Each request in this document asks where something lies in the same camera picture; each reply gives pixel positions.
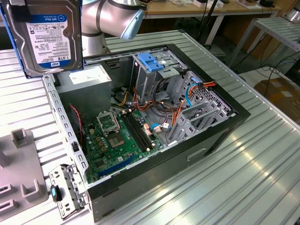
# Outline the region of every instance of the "cardboard box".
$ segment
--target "cardboard box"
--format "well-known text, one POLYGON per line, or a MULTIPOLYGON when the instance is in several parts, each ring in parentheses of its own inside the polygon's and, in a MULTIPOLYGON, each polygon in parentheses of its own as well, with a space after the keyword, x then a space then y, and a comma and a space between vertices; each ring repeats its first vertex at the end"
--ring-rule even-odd
MULTIPOLYGON (((254 89, 264 95, 268 80, 259 82, 254 89)), ((300 90, 284 78, 270 79, 266 98, 300 125, 300 90)))

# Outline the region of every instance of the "expansion slot bracket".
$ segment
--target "expansion slot bracket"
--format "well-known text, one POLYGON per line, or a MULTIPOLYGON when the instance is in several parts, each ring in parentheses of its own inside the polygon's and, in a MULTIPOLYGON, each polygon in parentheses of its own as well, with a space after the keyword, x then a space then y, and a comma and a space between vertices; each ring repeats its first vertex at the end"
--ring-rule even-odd
POLYGON ((59 165, 49 173, 49 177, 51 194, 63 220, 78 213, 89 203, 83 181, 75 164, 59 165))

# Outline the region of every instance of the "hard drive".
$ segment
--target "hard drive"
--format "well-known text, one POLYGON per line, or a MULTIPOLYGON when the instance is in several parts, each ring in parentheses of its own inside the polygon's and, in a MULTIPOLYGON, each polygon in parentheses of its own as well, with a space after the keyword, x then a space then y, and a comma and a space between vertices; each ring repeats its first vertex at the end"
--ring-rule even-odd
POLYGON ((77 0, 3 0, 1 15, 27 77, 83 67, 77 0))

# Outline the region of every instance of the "wooden workbench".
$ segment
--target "wooden workbench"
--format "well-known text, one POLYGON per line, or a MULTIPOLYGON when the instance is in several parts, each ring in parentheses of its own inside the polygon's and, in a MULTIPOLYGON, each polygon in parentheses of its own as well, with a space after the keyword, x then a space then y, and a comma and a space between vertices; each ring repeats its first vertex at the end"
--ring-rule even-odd
MULTIPOLYGON (((222 8, 215 8, 214 14, 217 13, 233 13, 233 14, 271 14, 273 12, 278 12, 281 10, 281 7, 275 6, 274 8, 263 7, 262 9, 247 9, 237 3, 235 0, 230 0, 230 3, 224 4, 222 8)), ((184 6, 177 6, 171 1, 166 2, 150 2, 147 6, 147 18, 173 18, 177 17, 176 15, 181 14, 203 14, 204 7, 197 7, 194 4, 186 4, 184 6)))
MULTIPOLYGON (((237 3, 235 0, 230 0, 230 3, 224 4, 222 8, 215 8, 212 16, 217 16, 217 19, 211 29, 211 32, 206 40, 207 45, 210 45, 219 29, 221 22, 225 15, 261 15, 270 14, 270 17, 275 17, 281 10, 281 7, 275 5, 274 8, 263 7, 260 9, 247 9, 237 3)), ((177 6, 171 1, 153 2, 147 5, 146 19, 160 19, 160 18, 181 18, 181 17, 198 17, 203 16, 204 7, 197 7, 194 4, 186 4, 184 6, 177 6)))

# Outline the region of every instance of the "metal table surface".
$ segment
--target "metal table surface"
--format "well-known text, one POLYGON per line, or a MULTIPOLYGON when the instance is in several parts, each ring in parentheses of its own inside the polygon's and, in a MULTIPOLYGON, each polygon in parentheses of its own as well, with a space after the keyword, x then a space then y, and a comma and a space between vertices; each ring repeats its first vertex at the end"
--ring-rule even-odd
MULTIPOLYGON (((189 35, 141 34, 131 42, 109 38, 112 52, 175 43, 240 102, 250 118, 205 159, 105 217, 119 224, 293 224, 300 216, 300 127, 248 87, 189 35)), ((0 52, 0 134, 31 129, 44 177, 68 163, 40 79, 27 80, 13 50, 0 52)), ((84 209, 62 222, 46 202, 1 223, 93 224, 84 209)))
POLYGON ((282 17, 254 19, 248 26, 246 32, 232 53, 229 66, 234 63, 238 53, 244 46, 254 27, 261 29, 261 32, 257 35, 247 52, 250 52, 253 48, 255 48, 265 33, 276 38, 278 41, 285 44, 289 48, 292 48, 294 51, 300 51, 300 24, 292 23, 282 17))

